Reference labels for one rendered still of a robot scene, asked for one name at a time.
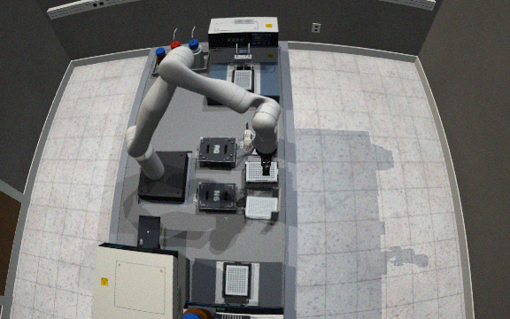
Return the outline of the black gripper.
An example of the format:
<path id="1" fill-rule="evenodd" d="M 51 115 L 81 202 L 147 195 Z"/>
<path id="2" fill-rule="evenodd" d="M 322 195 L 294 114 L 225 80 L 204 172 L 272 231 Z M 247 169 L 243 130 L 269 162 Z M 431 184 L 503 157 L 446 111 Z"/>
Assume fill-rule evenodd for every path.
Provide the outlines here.
<path id="1" fill-rule="evenodd" d="M 270 175 L 270 166 L 271 166 L 271 159 L 272 159 L 272 156 L 275 155 L 276 151 L 277 151 L 277 148 L 275 149 L 275 151 L 271 152 L 271 153 L 268 153 L 268 154 L 265 154 L 265 153 L 261 153 L 259 152 L 257 149 L 256 150 L 256 153 L 260 156 L 261 158 L 261 166 L 263 167 L 262 171 L 263 171 L 263 174 L 262 175 Z M 265 163 L 263 163 L 265 162 Z M 267 163 L 269 162 L 269 163 Z"/>

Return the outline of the red bottle cap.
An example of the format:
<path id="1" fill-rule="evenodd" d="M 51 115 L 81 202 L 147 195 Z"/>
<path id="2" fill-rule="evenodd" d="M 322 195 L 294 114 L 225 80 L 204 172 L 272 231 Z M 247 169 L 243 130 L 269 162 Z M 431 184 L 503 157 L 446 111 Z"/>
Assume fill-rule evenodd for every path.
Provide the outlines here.
<path id="1" fill-rule="evenodd" d="M 171 46 L 171 49 L 174 49 L 174 48 L 176 48 L 176 47 L 180 47 L 181 45 L 180 45 L 180 42 L 179 42 L 179 41 L 175 41 L 175 44 L 174 44 L 174 42 L 172 42 L 172 43 L 170 44 L 170 46 Z"/>

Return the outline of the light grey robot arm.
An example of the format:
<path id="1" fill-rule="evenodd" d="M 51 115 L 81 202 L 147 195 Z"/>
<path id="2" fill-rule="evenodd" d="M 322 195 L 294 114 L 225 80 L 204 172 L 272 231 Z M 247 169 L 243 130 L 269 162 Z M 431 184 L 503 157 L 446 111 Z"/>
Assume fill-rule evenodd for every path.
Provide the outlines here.
<path id="1" fill-rule="evenodd" d="M 140 169 L 151 180 L 158 180 L 165 172 L 152 147 L 151 138 L 176 87 L 209 97 L 237 113 L 245 113 L 250 106 L 256 107 L 251 121 L 255 135 L 249 129 L 243 133 L 244 154 L 250 156 L 255 149 L 268 154 L 277 148 L 275 125 L 281 113 L 280 105 L 272 98 L 250 93 L 233 82 L 196 74 L 190 70 L 193 64 L 194 54 L 188 47 L 180 46 L 169 51 L 158 66 L 158 79 L 143 99 L 136 126 L 126 131 L 127 153 L 136 159 Z"/>

